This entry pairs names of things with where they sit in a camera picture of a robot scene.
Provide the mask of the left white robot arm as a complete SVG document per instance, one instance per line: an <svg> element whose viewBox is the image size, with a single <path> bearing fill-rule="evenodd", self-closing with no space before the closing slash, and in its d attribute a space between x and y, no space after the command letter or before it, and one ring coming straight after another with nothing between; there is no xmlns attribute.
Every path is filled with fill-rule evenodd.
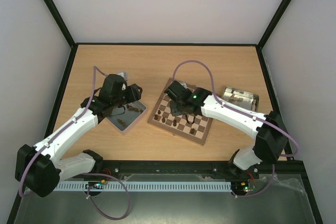
<svg viewBox="0 0 336 224"><path fill-rule="evenodd" d="M19 195L23 196L28 188L45 197L63 180L100 172L103 158L92 150L66 159L63 155L86 132L110 117L113 109L139 101L141 95L140 86L127 84L125 72L107 75L102 87L93 89L58 130L34 146L25 144L18 150L15 178L20 183Z"/></svg>

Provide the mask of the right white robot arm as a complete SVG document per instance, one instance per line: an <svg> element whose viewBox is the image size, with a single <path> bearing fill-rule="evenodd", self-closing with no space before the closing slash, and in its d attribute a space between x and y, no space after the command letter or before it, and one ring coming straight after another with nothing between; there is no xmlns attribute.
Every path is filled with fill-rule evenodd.
<svg viewBox="0 0 336 224"><path fill-rule="evenodd" d="M222 100L206 89L197 87L191 91L178 81L173 81L164 93L182 114L216 119L254 140L253 145L238 149L228 162L229 172L236 178L242 177L258 163L276 164L288 142L282 117L274 111L263 114L246 110Z"/></svg>

